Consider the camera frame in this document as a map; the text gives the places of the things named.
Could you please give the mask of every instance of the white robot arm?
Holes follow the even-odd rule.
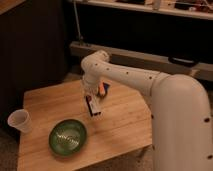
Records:
[[[154,170],[212,171],[211,111],[202,85],[186,75],[113,65],[109,60],[102,50],[82,60],[84,89],[96,93],[105,76],[151,96]]]

